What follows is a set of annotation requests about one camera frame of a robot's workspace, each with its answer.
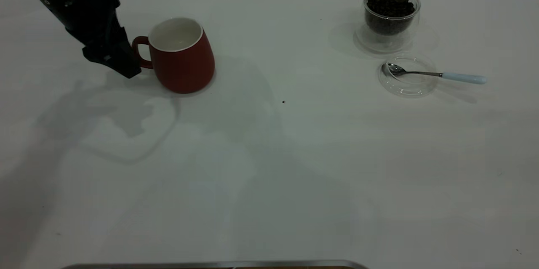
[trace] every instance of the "mug handle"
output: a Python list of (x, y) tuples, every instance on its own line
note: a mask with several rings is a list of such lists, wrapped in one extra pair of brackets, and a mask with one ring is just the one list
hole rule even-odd
[(139, 59), (140, 66), (143, 68), (153, 69), (154, 66), (152, 65), (151, 61), (145, 60), (140, 56), (139, 54), (139, 45), (148, 45), (150, 46), (150, 42), (148, 41), (148, 37), (135, 37), (133, 40), (133, 46), (131, 48), (133, 49), (133, 52), (135, 53), (136, 58)]

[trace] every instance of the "red mug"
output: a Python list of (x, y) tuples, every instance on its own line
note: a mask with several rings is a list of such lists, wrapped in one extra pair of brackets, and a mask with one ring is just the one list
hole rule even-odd
[[(150, 47), (151, 61), (141, 58), (140, 44)], [(136, 37), (132, 47), (141, 67), (154, 69), (157, 79), (173, 92), (198, 91), (215, 72), (210, 42), (194, 19), (173, 18), (157, 24), (148, 37)]]

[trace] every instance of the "glass cup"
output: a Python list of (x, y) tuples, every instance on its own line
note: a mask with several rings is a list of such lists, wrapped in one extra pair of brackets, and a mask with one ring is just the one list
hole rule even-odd
[(367, 6), (368, 0), (363, 0), (365, 10), (364, 20), (356, 31), (358, 41), (367, 49), (374, 52), (392, 53), (408, 46), (416, 33), (419, 23), (419, 0), (408, 0), (414, 5), (414, 12), (407, 16), (383, 16), (372, 11)]

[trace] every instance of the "glass saucer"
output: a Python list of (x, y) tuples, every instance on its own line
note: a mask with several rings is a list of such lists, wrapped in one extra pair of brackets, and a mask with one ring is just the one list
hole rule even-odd
[(401, 75), (395, 77), (389, 72), (387, 63), (396, 64), (406, 71), (437, 72), (434, 63), (426, 56), (412, 52), (400, 52), (385, 61), (379, 68), (378, 78), (382, 86), (389, 92), (403, 98), (420, 98), (431, 93), (438, 77), (429, 75)]

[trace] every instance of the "robotic arm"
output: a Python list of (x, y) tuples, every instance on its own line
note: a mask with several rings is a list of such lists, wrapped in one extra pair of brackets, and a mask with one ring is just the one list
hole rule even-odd
[(84, 57), (124, 77), (140, 73), (127, 34), (116, 16), (119, 0), (40, 0), (85, 45)]

